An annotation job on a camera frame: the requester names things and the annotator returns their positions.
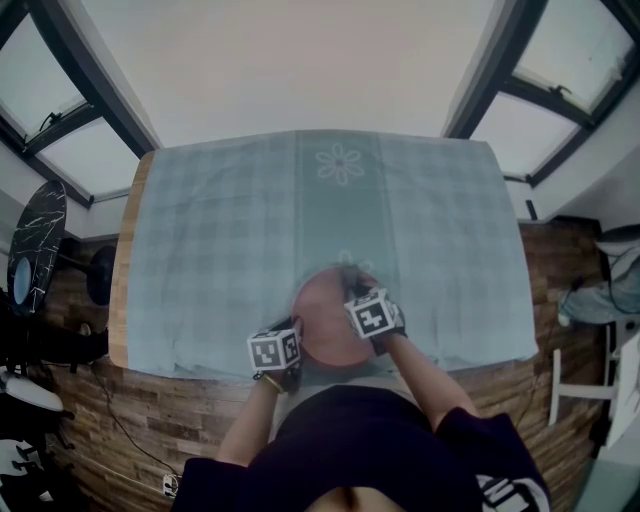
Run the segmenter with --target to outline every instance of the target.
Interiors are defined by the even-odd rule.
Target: wire
[[[631,251],[633,251],[633,250],[638,250],[638,249],[640,249],[640,245],[633,245],[633,246],[631,246],[631,247],[628,247],[628,248],[627,248],[625,251],[623,251],[622,253],[618,254],[618,256],[616,256],[616,259],[615,259],[615,260],[613,260],[613,263],[609,266],[609,270],[610,270],[610,271],[611,271],[611,270],[613,270],[613,267],[615,267],[615,266],[616,266],[616,264],[617,264],[617,263],[618,263],[618,262],[619,262],[619,261],[620,261],[624,256],[626,256],[627,254],[629,254]],[[613,256],[612,254],[609,254],[609,253],[607,253],[607,252],[605,252],[605,254],[606,254],[607,256]]]
[[[556,325],[556,319],[554,318],[553,320],[551,320],[551,327],[549,327],[549,331],[547,334],[547,340],[544,344],[544,347],[542,349],[542,361],[544,363],[544,361],[547,359],[547,352],[549,350],[549,343],[551,342],[551,338],[553,337],[553,328]],[[529,409],[531,408],[531,404],[533,403],[533,397],[536,394],[536,386],[538,385],[538,381],[540,380],[540,376],[542,375],[542,368],[540,370],[538,370],[534,381],[533,381],[533,387],[531,389],[531,393],[529,393],[529,402],[527,403],[527,405],[525,406],[524,410],[522,411],[522,414],[520,415],[520,418],[518,419],[518,421],[516,422],[516,429],[520,426],[520,423],[522,422],[522,420],[524,419],[524,417],[527,415],[527,413],[529,412]]]
[[[166,462],[164,462],[163,460],[159,459],[158,457],[155,457],[155,456],[151,455],[149,452],[143,450],[142,448],[140,448],[136,444],[136,442],[131,438],[131,436],[129,435],[127,430],[122,426],[122,423],[120,423],[118,418],[116,418],[115,414],[113,414],[113,411],[111,410],[111,397],[109,396],[109,392],[107,391],[106,386],[98,378],[98,374],[96,373],[95,368],[93,367],[93,364],[90,364],[88,366],[91,369],[91,373],[93,374],[93,378],[96,380],[98,385],[102,388],[102,391],[104,391],[104,394],[107,397],[107,412],[113,418],[113,421],[115,421],[118,424],[118,426],[122,429],[122,432],[124,433],[125,436],[127,436],[127,439],[131,442],[131,444],[133,446],[135,446],[138,450],[140,450],[142,453],[144,453],[147,457],[149,457],[149,458],[155,460],[156,462],[162,464],[163,466],[169,468],[174,475],[182,476],[171,465],[167,464]]]
[[[562,310],[564,309],[564,305],[567,303],[567,300],[569,299],[569,296],[574,291],[575,290],[574,290],[573,287],[569,290],[569,293],[567,293],[567,295],[565,296],[564,300],[562,301],[562,304],[560,304],[560,307],[558,308],[559,312],[562,312]],[[548,354],[548,351],[549,351],[549,343],[551,343],[551,339],[553,338],[553,329],[556,326],[556,322],[557,322],[557,319],[553,318],[551,320],[551,326],[549,327],[549,330],[547,331],[547,339],[545,341],[544,346],[542,347],[542,362],[543,363],[547,359],[547,354]],[[524,419],[524,417],[529,412],[529,409],[531,408],[531,404],[533,403],[533,397],[536,394],[536,386],[538,385],[538,382],[540,381],[540,377],[542,376],[542,372],[543,372],[543,367],[541,366],[540,370],[538,370],[538,372],[536,373],[536,375],[534,377],[531,393],[529,393],[529,402],[525,406],[524,410],[522,411],[522,414],[520,415],[520,418],[516,422],[516,429],[520,426],[520,423],[522,423],[522,420]]]
[[[38,130],[38,133],[42,131],[47,121],[50,120],[49,126],[53,126],[55,123],[57,123],[60,120],[61,117],[62,117],[62,114],[60,112],[58,112],[57,114],[54,112],[51,112],[47,117],[44,118],[44,121],[42,121],[42,124],[40,125],[40,129]]]

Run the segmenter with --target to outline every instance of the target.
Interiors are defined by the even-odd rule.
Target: bracelet
[[[266,373],[263,373],[262,377],[271,382],[271,384],[273,384],[273,386],[278,390],[278,393],[284,393],[284,388],[278,382],[276,382],[273,377],[267,375]]]

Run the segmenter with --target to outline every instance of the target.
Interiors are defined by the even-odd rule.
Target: blue checkered tablecloth
[[[246,339],[318,269],[357,263],[445,369],[536,353],[516,217],[486,143],[338,130],[157,151],[127,302],[129,367],[246,378]]]

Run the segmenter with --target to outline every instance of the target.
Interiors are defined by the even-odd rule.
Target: table edge
[[[129,197],[122,216],[120,234],[116,247],[116,258],[111,280],[111,299],[109,304],[109,358],[122,368],[128,368],[127,350],[127,294],[131,252],[135,236],[142,193],[153,162],[154,151],[145,154],[138,164],[133,178]]]

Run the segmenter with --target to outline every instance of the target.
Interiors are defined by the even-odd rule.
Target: person
[[[366,378],[332,385],[298,399],[269,442],[288,381],[266,374],[216,459],[187,461],[172,510],[548,511],[509,416],[481,419],[404,329],[380,336],[410,395]]]

